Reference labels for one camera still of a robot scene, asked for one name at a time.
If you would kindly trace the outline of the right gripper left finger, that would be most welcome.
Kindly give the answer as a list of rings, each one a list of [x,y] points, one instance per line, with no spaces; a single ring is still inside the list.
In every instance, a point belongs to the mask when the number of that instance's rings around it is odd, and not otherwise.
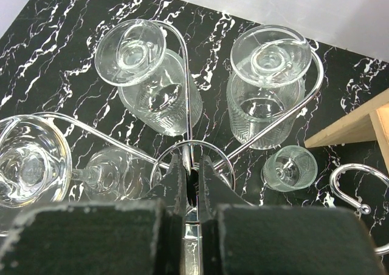
[[[2,274],[183,274],[186,179],[173,155],[142,199],[46,203],[16,216]]]

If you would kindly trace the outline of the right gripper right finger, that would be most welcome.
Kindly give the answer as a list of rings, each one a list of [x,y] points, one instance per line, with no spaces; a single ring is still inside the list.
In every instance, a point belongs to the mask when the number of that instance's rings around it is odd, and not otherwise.
[[[385,274],[365,225],[348,209],[250,206],[199,164],[205,274]]]

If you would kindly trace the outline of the ribbed glass goblet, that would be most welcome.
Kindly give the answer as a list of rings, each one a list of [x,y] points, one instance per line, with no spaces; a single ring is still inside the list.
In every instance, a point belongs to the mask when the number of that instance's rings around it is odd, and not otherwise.
[[[187,131],[185,63],[167,48],[162,29],[145,19],[116,25],[99,42],[95,68],[118,88],[123,105],[156,132]]]

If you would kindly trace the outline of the chrome wine glass rack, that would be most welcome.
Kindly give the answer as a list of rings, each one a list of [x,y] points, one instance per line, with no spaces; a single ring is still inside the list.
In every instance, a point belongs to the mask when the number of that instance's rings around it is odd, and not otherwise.
[[[165,23],[162,21],[154,21],[161,29],[165,27]],[[240,144],[240,146],[233,152],[226,154],[220,148],[214,146],[211,143],[201,140],[195,140],[192,134],[192,123],[196,121],[196,109],[201,107],[201,99],[198,97],[198,91],[193,90],[191,87],[193,81],[189,73],[188,66],[188,53],[183,52],[180,55],[185,63],[184,73],[185,73],[185,100],[187,108],[187,138],[184,141],[178,142],[167,150],[165,150],[162,155],[158,158],[154,158],[155,162],[153,164],[153,169],[160,169],[162,173],[162,178],[160,181],[156,182],[156,186],[162,179],[165,177],[168,168],[170,166],[170,161],[173,155],[178,155],[182,159],[182,164],[185,169],[185,179],[186,179],[186,209],[185,209],[185,227],[187,224],[186,216],[188,211],[188,202],[190,199],[196,199],[196,207],[198,209],[199,218],[195,221],[194,225],[200,228],[200,243],[201,243],[201,260],[200,267],[202,268],[202,233],[201,233],[201,224],[200,224],[200,214],[199,209],[199,164],[203,156],[210,157],[214,170],[216,171],[218,177],[232,190],[235,192],[235,173],[232,165],[232,158],[236,155],[244,152],[246,149],[250,148],[257,141],[265,141],[268,145],[274,146],[279,143],[279,134],[284,131],[285,124],[290,121],[302,107],[314,98],[318,93],[322,81],[323,81],[323,65],[320,58],[312,50],[312,61],[309,69],[304,75],[305,80],[305,97],[292,109],[288,110],[282,117],[277,121],[274,121],[271,125],[263,129],[259,134],[251,138],[248,142]],[[72,165],[75,169],[83,169],[86,167],[90,158],[102,150],[103,148],[108,147],[110,144],[105,142],[99,137],[96,137],[93,134],[90,134],[87,131],[82,130],[81,128],[61,119],[53,118],[51,122],[59,128],[60,131],[66,137],[66,140],[69,144],[69,147],[72,152]],[[93,201],[89,199],[84,190],[85,183],[72,180],[69,188],[67,190],[66,196],[60,202],[48,202],[48,203],[78,203],[78,202],[103,202],[103,201]],[[114,202],[127,202],[130,200],[121,200]],[[37,204],[46,204],[44,202],[32,203],[22,209],[20,213],[25,211],[27,208],[37,205]],[[382,246],[380,248],[374,247],[375,253],[378,257],[381,254],[388,252],[387,246]]]

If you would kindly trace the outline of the clear wine glass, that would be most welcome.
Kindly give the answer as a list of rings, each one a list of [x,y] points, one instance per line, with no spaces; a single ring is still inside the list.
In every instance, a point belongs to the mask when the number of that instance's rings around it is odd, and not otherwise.
[[[67,121],[110,145],[95,153],[83,169],[72,165],[66,137],[52,122]],[[85,183],[93,201],[135,200],[162,178],[154,158],[87,124],[63,114],[39,112],[1,120],[1,237],[14,218],[36,202],[60,202],[72,180]]]

